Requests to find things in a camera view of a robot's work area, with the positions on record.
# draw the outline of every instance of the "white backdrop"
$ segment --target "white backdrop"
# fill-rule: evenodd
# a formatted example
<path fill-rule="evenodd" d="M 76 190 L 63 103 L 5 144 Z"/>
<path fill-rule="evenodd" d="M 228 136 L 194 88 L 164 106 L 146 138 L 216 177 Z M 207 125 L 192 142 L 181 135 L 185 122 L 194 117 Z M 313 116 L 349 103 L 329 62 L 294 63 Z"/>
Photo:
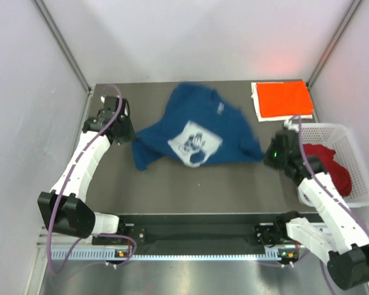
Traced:
<path fill-rule="evenodd" d="M 0 294 L 21 294 L 86 93 L 31 1 L 0 1 Z"/>
<path fill-rule="evenodd" d="M 321 121 L 352 130 L 369 171 L 369 0 L 361 5 L 311 93 Z M 369 207 L 356 212 L 369 225 Z"/>
<path fill-rule="evenodd" d="M 350 0 L 46 0 L 90 84 L 308 79 Z"/>

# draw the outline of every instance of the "folded orange cloth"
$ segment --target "folded orange cloth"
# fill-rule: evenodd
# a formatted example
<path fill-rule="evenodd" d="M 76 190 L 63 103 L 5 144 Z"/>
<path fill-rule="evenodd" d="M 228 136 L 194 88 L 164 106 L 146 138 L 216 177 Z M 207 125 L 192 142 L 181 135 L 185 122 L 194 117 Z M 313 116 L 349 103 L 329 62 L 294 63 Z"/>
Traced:
<path fill-rule="evenodd" d="M 313 113 L 312 100 L 303 81 L 257 83 L 257 95 L 263 118 Z"/>

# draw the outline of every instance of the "blue shirt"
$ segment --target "blue shirt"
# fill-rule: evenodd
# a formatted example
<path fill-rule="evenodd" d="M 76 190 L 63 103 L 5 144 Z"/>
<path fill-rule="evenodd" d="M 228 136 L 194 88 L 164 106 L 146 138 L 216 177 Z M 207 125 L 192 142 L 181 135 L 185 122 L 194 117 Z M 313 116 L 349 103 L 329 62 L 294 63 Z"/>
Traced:
<path fill-rule="evenodd" d="M 180 83 L 161 120 L 132 143 L 139 170 L 167 155 L 186 166 L 259 162 L 260 144 L 242 112 L 206 86 Z"/>

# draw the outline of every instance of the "red garment in basket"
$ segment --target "red garment in basket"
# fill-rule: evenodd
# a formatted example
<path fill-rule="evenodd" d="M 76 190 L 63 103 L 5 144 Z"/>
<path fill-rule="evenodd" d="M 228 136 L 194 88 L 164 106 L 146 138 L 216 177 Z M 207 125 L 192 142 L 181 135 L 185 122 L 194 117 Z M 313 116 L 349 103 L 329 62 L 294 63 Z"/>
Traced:
<path fill-rule="evenodd" d="M 316 155 L 327 168 L 332 182 L 342 197 L 347 197 L 352 190 L 350 174 L 343 166 L 333 160 L 336 152 L 321 144 L 304 144 L 306 155 Z"/>

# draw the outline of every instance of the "white laundry basket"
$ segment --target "white laundry basket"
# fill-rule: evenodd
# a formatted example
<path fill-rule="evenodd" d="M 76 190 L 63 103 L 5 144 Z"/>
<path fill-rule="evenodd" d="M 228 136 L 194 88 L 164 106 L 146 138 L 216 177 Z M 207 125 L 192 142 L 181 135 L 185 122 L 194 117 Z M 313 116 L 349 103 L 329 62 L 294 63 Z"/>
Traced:
<path fill-rule="evenodd" d="M 361 162 L 359 150 L 349 130 L 339 124 L 302 124 L 303 143 L 322 144 L 336 151 L 334 160 L 346 168 L 351 177 L 351 194 L 343 198 L 349 207 L 369 206 L 369 178 Z M 300 202 L 313 207 L 308 198 L 298 189 Z"/>

